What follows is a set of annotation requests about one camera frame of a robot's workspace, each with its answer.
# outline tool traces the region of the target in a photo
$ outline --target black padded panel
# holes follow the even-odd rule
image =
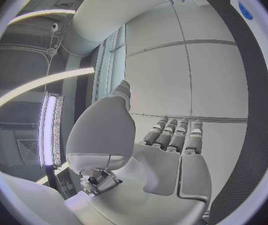
[[[255,189],[268,167],[268,73],[251,30],[230,0],[207,0],[232,33],[240,51],[248,87],[244,144],[225,186],[213,201],[209,225],[232,213]]]

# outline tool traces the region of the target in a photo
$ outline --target security camera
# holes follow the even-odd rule
[[[59,29],[59,25],[57,23],[52,24],[50,27],[51,32],[56,32]]]

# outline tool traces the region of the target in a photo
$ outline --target air vent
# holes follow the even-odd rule
[[[74,0],[60,0],[57,3],[57,6],[61,6],[61,7],[70,9],[74,6],[75,3],[76,3],[76,1],[74,1]]]
[[[39,164],[37,141],[34,139],[17,139],[19,152],[25,165]]]

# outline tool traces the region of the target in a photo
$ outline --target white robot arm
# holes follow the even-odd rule
[[[65,203],[85,225],[195,224],[211,196],[202,122],[195,122],[185,149],[188,120],[165,127],[167,116],[134,144],[129,89],[122,81],[76,122],[67,158],[82,175],[83,191]]]

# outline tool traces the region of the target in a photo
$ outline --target blue sticker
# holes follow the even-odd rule
[[[246,19],[252,20],[252,15],[248,12],[248,10],[246,10],[246,8],[241,3],[239,3],[239,8],[240,8],[240,11],[242,12],[243,16]]]

